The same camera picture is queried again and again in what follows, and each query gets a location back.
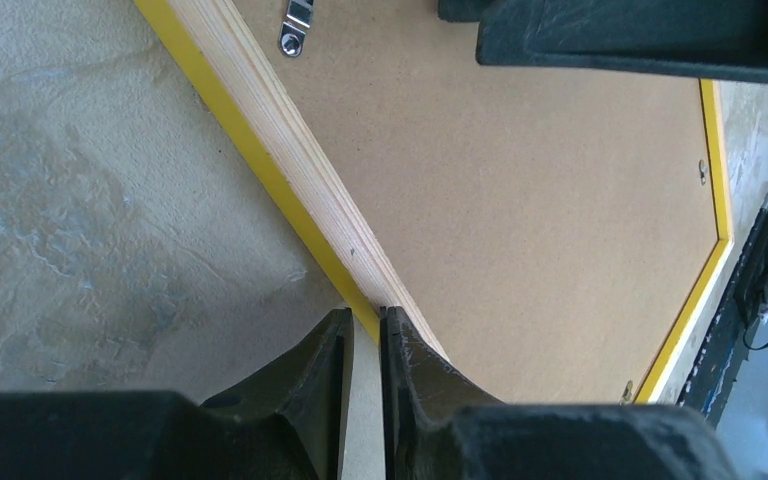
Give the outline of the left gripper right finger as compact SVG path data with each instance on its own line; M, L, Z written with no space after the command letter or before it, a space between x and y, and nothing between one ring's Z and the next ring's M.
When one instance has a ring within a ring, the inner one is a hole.
M380 324L390 479L733 479L696 412L663 404L507 404L421 337L406 311Z

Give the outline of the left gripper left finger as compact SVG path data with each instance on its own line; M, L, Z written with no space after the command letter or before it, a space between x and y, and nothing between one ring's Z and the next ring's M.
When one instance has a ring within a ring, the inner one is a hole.
M200 404L173 391L0 393L0 479L337 479L353 318Z

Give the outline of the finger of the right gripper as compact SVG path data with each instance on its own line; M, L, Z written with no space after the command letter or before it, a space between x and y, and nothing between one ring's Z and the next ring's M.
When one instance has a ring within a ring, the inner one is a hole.
M437 14L477 23L481 65L768 84L766 0L440 1Z

